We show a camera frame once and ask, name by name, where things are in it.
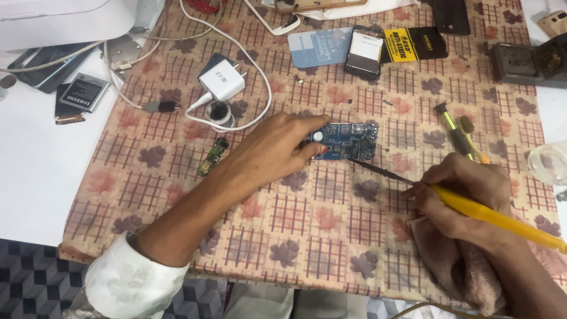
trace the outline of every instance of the tablecloth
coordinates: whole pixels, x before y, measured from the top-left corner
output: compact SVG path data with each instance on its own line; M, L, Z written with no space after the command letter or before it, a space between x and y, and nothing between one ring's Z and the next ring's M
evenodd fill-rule
M287 16L253 3L272 26L287 22ZM371 162L408 179L418 180L454 150L433 110L447 102L453 118L472 119L473 141L509 173L516 209L533 226L559 236L552 188L527 171L527 153L544 143L535 88L495 84L488 57L496 42L530 43L520 1L467 1L467 9L472 34L443 35L448 58L385 64L376 82L345 73L341 64L295 68L286 36L267 32L240 1L228 1L218 27L266 72L273 93L267 116L326 113L335 122L379 125ZM205 29L189 22L176 1L165 10L166 36ZM210 22L215 18L190 12ZM311 19L293 32L368 26L373 20L384 29L434 25L431 7L423 4L349 19ZM145 51L151 46L150 41ZM259 73L223 36L211 32L162 43L134 67L122 90L136 103L174 100L181 109L149 114L118 99L71 206L60 246L64 258L90 262L120 233L152 223L201 181L197 166L217 137L226 136L228 153L250 132L219 134L183 115L205 92L196 76L214 52L248 72L246 88L230 100L238 124L264 108L267 93ZM202 116L203 108L193 113ZM347 161L312 160L234 205L201 242L191 273L454 304L417 254L405 223L414 217L414 203L400 198L406 187ZM555 280L567 288L567 276Z

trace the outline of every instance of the hand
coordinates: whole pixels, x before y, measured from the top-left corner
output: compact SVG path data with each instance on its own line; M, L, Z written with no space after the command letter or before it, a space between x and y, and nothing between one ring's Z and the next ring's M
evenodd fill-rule
M515 240L515 235L492 224L473 219L446 206L427 184L439 183L505 215L511 215L510 181L499 165L472 162L451 153L432 166L420 182L403 192L415 196L418 213L427 215L447 237L466 240L483 248L499 241Z
M325 153L327 147L321 143L312 142L302 147L299 144L309 132L330 121L325 114L304 119L286 113L268 117L210 175L236 179L238 190L235 191L242 193L240 197L247 196L265 184L302 170L311 157Z

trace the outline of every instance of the blue circuit board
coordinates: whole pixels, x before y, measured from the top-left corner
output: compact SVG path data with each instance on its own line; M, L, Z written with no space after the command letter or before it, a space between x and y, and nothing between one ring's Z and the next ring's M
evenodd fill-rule
M374 124L329 123L307 135L307 142L320 142L327 146L325 154L314 156L317 160L368 161L376 152L378 127Z

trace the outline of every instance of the white sleeve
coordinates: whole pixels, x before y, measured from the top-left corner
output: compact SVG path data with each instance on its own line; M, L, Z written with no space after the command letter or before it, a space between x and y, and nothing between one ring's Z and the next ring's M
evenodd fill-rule
M100 314L114 319L145 318L165 310L181 288L189 265L167 267L135 251L123 233L87 271L85 291Z

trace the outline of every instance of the yellow label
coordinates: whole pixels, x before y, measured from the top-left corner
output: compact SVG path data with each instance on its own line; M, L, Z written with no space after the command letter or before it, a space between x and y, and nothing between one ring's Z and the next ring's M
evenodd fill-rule
M384 36L386 36L386 47L392 62L419 60L408 29L384 30Z

